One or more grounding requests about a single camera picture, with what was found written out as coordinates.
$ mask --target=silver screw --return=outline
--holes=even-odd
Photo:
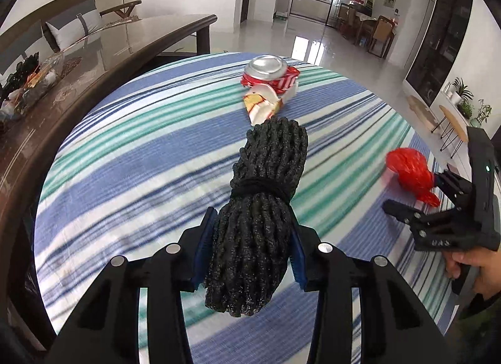
[[[181,245],[177,243],[169,244],[165,250],[167,251],[167,254],[177,254],[181,251]]]
[[[124,263],[125,258],[122,257],[121,255],[117,255],[116,257],[113,257],[111,259],[111,265],[112,266],[120,266]]]
[[[332,252],[332,249],[332,245],[329,243],[320,243],[318,245],[318,250],[320,252],[323,252],[324,254],[329,254],[330,252]]]
[[[380,255],[378,255],[378,256],[376,256],[376,258],[374,258],[374,262],[378,266],[386,266],[386,265],[388,265],[388,260],[385,257],[382,257]]]

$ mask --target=human hand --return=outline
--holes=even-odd
[[[474,248],[469,251],[442,252],[445,258],[445,270],[449,278],[457,279],[461,273],[459,264],[480,268],[473,291],[481,293],[484,300],[501,292],[501,252],[487,248]]]

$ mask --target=wooden armrest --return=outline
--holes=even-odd
[[[127,2],[127,3],[124,3],[123,5],[114,6],[113,8],[109,8],[109,9],[106,9],[102,12],[99,12],[99,15],[103,16],[103,15],[106,15],[107,13],[115,12],[115,13],[117,13],[117,15],[119,15],[119,17],[121,17],[122,19],[125,19],[125,18],[128,18],[130,16],[132,9],[134,9],[134,6],[139,5],[142,2],[143,2],[142,0],[134,0],[132,2]],[[121,11],[121,9],[125,9],[125,8],[128,8],[126,13]]]

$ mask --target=white cabinet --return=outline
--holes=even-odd
[[[292,0],[291,13],[325,22],[330,6],[321,0]]]

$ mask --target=red plastic bag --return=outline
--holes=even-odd
[[[386,155],[388,169],[398,173],[398,182],[418,200],[433,207],[440,205],[439,198],[430,190],[434,185],[434,175],[428,170],[426,158],[412,148],[399,148]]]

